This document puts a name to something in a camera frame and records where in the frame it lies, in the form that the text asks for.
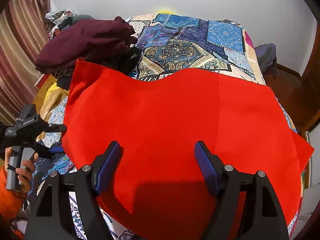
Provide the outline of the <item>red jacket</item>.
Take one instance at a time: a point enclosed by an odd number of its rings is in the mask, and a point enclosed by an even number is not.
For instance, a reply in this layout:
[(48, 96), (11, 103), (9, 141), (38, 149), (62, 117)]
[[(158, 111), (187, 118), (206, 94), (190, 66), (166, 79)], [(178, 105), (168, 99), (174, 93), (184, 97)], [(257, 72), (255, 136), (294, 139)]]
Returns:
[(199, 239), (216, 206), (194, 156), (202, 140), (223, 163), (268, 176), (287, 223), (313, 148), (287, 123), (266, 85), (204, 69), (139, 81), (76, 62), (62, 146), (77, 168), (111, 141), (123, 155), (99, 206), (146, 239)]

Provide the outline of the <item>yellow orange blanket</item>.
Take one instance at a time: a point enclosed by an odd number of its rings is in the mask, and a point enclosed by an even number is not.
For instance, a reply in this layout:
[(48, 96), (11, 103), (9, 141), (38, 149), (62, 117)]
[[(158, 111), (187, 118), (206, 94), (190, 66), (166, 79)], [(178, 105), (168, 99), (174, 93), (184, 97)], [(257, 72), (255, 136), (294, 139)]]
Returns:
[(58, 87), (57, 83), (52, 84), (47, 90), (43, 105), (40, 108), (41, 118), (49, 122), (53, 109), (55, 109), (68, 94), (69, 91)]

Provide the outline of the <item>orange left sleeve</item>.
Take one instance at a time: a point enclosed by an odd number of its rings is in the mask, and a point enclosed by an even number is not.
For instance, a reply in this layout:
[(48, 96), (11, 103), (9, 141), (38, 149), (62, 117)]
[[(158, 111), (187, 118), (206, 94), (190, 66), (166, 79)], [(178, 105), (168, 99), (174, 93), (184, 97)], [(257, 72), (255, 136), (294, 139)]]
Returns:
[(13, 226), (18, 212), (25, 200), (25, 193), (11, 192), (6, 189), (7, 174), (1, 168), (1, 239), (24, 239), (23, 233)]

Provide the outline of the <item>red book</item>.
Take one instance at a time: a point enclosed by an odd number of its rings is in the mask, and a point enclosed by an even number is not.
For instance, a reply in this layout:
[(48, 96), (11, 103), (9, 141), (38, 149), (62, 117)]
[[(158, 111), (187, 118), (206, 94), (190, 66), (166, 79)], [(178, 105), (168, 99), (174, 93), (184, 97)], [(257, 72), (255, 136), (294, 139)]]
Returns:
[(34, 87), (36, 87), (37, 89), (40, 89), (49, 78), (50, 78), (50, 74), (42, 74), (34, 84)]

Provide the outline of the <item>dark patterned folded garment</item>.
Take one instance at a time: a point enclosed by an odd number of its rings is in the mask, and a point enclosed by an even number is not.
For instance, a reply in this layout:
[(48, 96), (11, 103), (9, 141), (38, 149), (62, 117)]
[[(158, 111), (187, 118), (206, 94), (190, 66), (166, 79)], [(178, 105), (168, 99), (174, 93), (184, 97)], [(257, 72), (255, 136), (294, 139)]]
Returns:
[[(125, 75), (129, 75), (139, 63), (142, 52), (141, 48), (132, 47), (129, 51), (115, 57), (87, 60), (87, 62), (112, 68)], [(53, 72), (52, 76), (57, 79), (57, 86), (64, 90), (69, 90), (74, 70), (75, 62), (68, 68)]]

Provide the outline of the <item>maroon folded garment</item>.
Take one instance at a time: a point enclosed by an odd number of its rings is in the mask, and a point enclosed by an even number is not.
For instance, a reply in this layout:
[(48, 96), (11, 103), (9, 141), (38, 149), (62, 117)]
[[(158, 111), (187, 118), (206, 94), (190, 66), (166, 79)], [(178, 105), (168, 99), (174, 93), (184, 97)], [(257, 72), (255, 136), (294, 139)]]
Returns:
[(117, 16), (114, 20), (80, 20), (50, 40), (35, 61), (43, 74), (75, 67), (77, 59), (97, 62), (129, 51), (137, 43), (135, 30)]

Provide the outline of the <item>pile of mixed clutter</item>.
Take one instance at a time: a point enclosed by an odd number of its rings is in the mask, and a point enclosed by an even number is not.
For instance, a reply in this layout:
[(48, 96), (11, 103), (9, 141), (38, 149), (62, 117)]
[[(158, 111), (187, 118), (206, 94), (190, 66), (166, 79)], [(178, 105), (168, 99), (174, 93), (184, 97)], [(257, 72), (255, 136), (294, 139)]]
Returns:
[(55, 31), (64, 20), (73, 17), (74, 14), (69, 10), (50, 11), (46, 13), (45, 19), (49, 21), (49, 30), (47, 31), (48, 38), (51, 40)]

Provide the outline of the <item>striped maroon curtain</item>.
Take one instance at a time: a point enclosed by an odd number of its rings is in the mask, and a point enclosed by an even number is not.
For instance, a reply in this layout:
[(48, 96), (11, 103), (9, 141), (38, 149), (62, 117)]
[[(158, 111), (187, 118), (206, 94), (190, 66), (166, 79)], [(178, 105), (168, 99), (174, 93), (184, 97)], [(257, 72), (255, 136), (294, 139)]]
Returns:
[(50, 0), (9, 0), (1, 12), (1, 122), (6, 125), (38, 92), (35, 61), (49, 41), (49, 11)]

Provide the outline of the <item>dark green cushion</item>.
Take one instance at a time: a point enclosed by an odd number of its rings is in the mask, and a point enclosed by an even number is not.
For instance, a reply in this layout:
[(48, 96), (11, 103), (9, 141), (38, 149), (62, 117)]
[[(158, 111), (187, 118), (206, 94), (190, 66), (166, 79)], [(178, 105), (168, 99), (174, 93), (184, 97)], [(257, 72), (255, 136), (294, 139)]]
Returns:
[(74, 25), (82, 20), (93, 20), (93, 19), (94, 18), (90, 15), (76, 15), (76, 16), (73, 16), (71, 25)]

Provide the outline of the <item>brown wooden door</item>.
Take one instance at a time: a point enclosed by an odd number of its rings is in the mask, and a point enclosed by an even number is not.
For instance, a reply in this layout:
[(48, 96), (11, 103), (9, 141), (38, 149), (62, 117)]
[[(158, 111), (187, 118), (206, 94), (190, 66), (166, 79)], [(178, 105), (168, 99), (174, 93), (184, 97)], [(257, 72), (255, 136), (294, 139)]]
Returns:
[(310, 59), (302, 75), (302, 85), (309, 103), (309, 113), (302, 126), (303, 131), (312, 130), (319, 123), (319, 23), (317, 23), (316, 36)]

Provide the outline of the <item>blue patchwork bedsheet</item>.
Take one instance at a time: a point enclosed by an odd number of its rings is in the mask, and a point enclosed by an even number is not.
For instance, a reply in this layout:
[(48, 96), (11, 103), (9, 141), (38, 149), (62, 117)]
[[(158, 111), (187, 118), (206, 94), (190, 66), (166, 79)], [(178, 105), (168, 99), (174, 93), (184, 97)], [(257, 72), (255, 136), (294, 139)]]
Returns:
[[(128, 77), (151, 82), (196, 68), (257, 83), (245, 54), (242, 27), (236, 24), (169, 14), (137, 16), (126, 22), (137, 38), (130, 48), (143, 50)], [(109, 215), (99, 208), (103, 216)]]

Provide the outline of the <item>yellow round object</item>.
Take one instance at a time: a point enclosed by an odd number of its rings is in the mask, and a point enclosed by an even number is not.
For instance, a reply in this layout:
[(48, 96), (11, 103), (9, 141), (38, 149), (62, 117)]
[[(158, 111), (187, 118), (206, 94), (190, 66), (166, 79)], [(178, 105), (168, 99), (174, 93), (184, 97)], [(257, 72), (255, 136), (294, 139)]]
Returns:
[(169, 15), (174, 15), (175, 13), (171, 10), (159, 10), (157, 11), (158, 14), (169, 14)]

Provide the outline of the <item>grey purple backpack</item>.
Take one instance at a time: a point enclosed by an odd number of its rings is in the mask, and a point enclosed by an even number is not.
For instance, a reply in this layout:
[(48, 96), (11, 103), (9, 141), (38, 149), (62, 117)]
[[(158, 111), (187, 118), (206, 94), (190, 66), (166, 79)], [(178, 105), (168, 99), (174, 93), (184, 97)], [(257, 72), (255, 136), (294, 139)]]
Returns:
[(263, 44), (254, 48), (259, 68), (262, 73), (276, 67), (276, 45), (274, 43)]

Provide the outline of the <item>colourful fleece blanket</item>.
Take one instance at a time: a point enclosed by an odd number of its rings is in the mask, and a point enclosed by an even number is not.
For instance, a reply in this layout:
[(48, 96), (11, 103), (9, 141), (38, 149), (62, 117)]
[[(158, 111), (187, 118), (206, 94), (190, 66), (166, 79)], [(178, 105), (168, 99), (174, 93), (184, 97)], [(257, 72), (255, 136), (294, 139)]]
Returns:
[(265, 80), (262, 75), (262, 72), (260, 70), (259, 64), (258, 64), (255, 50), (253, 48), (253, 43), (252, 43), (248, 33), (244, 29), (242, 29), (242, 36), (244, 38), (245, 54), (247, 56), (249, 65), (253, 70), (255, 80), (257, 83), (259, 83), (261, 85), (266, 85)]

